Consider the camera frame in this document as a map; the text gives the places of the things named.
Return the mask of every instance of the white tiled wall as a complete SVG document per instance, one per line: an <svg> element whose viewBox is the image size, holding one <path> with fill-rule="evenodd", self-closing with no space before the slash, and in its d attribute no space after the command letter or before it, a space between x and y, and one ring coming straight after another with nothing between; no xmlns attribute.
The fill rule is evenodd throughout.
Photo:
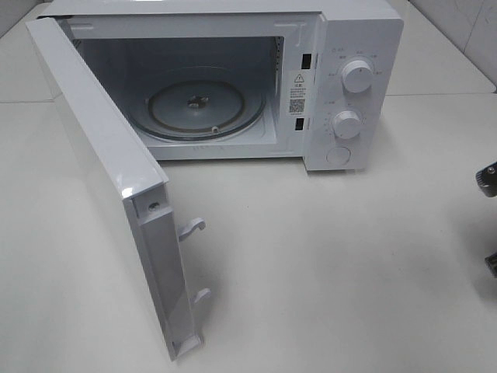
<svg viewBox="0 0 497 373"><path fill-rule="evenodd" d="M497 0L410 0L497 83Z"/></svg>
<svg viewBox="0 0 497 373"><path fill-rule="evenodd" d="M41 0L0 0L0 37Z"/></svg>
<svg viewBox="0 0 497 373"><path fill-rule="evenodd" d="M411 3L463 51L483 0L411 0Z"/></svg>
<svg viewBox="0 0 497 373"><path fill-rule="evenodd" d="M497 0L485 0L464 53L497 82Z"/></svg>

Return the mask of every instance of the white microwave oven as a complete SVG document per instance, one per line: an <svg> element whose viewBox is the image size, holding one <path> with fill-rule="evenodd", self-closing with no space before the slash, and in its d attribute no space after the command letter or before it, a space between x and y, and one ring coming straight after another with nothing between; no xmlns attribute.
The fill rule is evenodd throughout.
<svg viewBox="0 0 497 373"><path fill-rule="evenodd" d="M125 217L172 359L200 344L156 160L362 169L403 22L385 0L54 0L27 24L89 189Z"/></svg>

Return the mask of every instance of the open microwave door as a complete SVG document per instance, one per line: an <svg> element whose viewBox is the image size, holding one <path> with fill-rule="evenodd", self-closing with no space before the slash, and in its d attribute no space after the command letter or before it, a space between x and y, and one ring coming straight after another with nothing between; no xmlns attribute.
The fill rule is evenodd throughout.
<svg viewBox="0 0 497 373"><path fill-rule="evenodd" d="M102 209L129 223L172 360L200 344L162 168L52 18L27 23L57 110L86 183Z"/></svg>

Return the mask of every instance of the sticker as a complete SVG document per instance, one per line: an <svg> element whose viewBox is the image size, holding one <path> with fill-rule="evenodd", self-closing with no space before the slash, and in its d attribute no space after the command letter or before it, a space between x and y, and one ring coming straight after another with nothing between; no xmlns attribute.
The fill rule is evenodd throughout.
<svg viewBox="0 0 497 373"><path fill-rule="evenodd" d="M303 116L307 111L308 91L311 86L309 70L293 70L288 72L288 113Z"/></svg>

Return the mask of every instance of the white table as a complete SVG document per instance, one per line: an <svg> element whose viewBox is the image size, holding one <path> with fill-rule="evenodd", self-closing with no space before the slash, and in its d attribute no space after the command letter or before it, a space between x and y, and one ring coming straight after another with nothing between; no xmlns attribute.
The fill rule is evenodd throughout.
<svg viewBox="0 0 497 373"><path fill-rule="evenodd" d="M18 78L5 100L46 99ZM361 173L164 162L178 221L207 220L182 246L189 289L214 291L196 310L206 344L176 363L53 105L0 103L0 115L0 371L497 367L497 282L483 264L497 209L474 181L495 161L496 95L388 97Z"/></svg>

